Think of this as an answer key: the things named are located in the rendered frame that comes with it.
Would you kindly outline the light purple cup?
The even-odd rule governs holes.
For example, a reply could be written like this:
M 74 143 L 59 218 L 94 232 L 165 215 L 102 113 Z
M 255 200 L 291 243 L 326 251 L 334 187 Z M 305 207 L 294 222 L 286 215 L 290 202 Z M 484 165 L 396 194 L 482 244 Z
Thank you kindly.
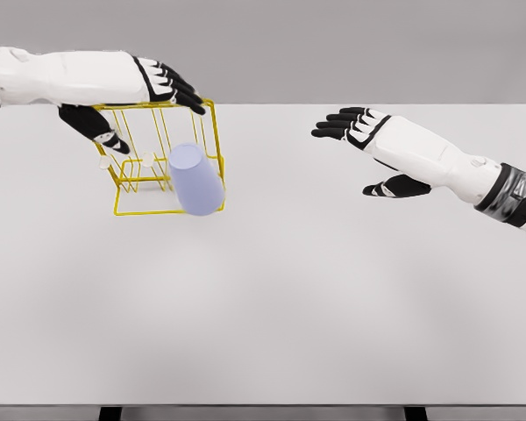
M 190 215 L 207 216 L 224 202 L 224 185 L 201 147 L 195 143 L 174 146 L 168 169 L 177 199 Z

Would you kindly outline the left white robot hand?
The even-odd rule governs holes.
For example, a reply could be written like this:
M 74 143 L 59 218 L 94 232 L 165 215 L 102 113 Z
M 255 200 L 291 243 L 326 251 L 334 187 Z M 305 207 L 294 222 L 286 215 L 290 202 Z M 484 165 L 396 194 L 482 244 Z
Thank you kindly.
M 68 66 L 53 86 L 59 91 L 60 119 L 85 138 L 117 153 L 131 149 L 94 107 L 171 103 L 203 115 L 203 100 L 167 64 L 127 52 L 73 52 L 63 55 Z

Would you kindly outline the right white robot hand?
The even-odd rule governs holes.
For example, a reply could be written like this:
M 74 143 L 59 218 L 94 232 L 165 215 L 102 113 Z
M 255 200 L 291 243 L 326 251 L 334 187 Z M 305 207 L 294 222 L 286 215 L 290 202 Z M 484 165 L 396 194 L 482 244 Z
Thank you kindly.
M 344 141 L 399 174 L 363 188 L 365 196 L 409 198 L 432 190 L 433 174 L 415 165 L 427 157 L 428 143 L 408 120 L 368 107 L 346 107 L 316 123 L 311 135 Z

